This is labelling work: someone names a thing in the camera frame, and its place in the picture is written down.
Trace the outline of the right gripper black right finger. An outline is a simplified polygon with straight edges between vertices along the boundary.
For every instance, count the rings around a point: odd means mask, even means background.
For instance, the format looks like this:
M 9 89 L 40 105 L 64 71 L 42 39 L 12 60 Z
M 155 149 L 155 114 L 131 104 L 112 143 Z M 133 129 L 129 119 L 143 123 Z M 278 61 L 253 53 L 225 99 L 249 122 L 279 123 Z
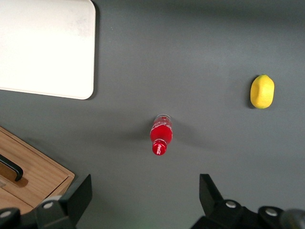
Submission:
M 193 229 L 252 229 L 246 209 L 238 202 L 224 199 L 209 174 L 201 174 L 199 199 L 204 216 L 192 226 Z

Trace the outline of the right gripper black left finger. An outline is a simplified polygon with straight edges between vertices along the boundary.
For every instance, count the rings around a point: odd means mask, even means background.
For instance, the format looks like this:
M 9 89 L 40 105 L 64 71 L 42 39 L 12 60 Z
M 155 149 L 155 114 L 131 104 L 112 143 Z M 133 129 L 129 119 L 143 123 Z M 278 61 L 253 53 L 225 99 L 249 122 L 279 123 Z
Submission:
M 45 199 L 35 208 L 39 229 L 75 229 L 92 200 L 91 175 L 79 177 L 61 196 Z

